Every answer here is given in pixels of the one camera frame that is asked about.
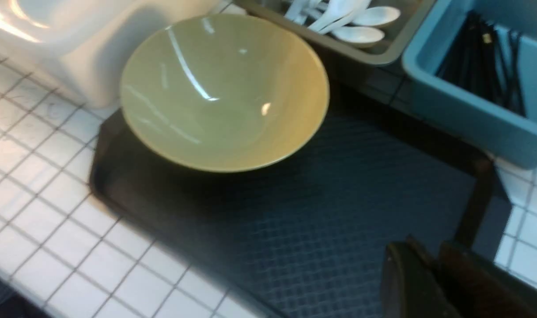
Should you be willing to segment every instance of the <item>ceramic bowl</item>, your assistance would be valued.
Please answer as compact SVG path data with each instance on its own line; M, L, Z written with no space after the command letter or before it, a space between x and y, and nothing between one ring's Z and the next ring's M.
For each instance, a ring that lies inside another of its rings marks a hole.
M327 111L317 54L295 34L246 15L160 30L121 79L123 114L150 149L193 169L265 167L300 149Z

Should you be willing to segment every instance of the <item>white container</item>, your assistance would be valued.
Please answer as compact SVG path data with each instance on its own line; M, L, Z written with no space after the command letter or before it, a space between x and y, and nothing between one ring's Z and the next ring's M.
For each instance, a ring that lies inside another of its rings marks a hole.
M121 71L155 31L219 0L0 0L0 57L76 103L105 107Z

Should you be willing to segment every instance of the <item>gray container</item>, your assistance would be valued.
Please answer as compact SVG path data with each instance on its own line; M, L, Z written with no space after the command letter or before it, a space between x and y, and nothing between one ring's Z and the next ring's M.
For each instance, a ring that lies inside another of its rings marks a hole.
M357 49L331 36L317 34L286 19L288 4L281 0L234 0L251 15L273 22L307 40L319 54L330 77L354 88L364 86L373 67L397 62L435 0L373 0L371 7L392 6L401 16L386 28L384 40L373 48Z
M518 66L526 117L435 76L469 10L496 22L503 43L509 28L524 32ZM519 167L537 167L537 0L438 0L403 63L414 79L412 112Z

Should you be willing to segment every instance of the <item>plastic spoon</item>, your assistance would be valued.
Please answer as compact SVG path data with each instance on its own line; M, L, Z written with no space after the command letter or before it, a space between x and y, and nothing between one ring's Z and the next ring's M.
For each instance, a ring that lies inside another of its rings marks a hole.
M331 34L357 48L369 48L384 38L384 32L370 26L342 26Z
M325 33L349 24L356 16L359 8L367 8L371 0L329 0L327 10L308 28L315 32Z
M318 4L319 10L327 10L328 5L325 2ZM374 7L366 10L359 9L359 14L351 21L351 24L362 27L385 27L400 17L400 10L393 7Z
M284 14L284 17L288 20L294 21L302 12L302 9L306 7L308 2L309 0L294 0L290 5L290 8L288 8L286 14Z
M308 9L313 9L313 8L317 8L317 6L319 5L319 3L321 2L321 0L309 0L308 4L307 4L307 8ZM299 24L301 26L303 26L307 20L307 16L308 14L302 10L302 12L300 12L298 14L298 16L294 19L294 22L296 24Z

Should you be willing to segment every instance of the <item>tiled countertop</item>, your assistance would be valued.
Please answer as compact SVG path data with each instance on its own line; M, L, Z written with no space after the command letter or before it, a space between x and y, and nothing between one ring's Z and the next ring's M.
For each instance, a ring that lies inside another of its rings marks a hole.
M408 108L395 68L363 91ZM55 317L261 317L90 194L98 126L115 110L73 105L0 61L0 278ZM495 262L537 287L537 170L495 162L515 204Z

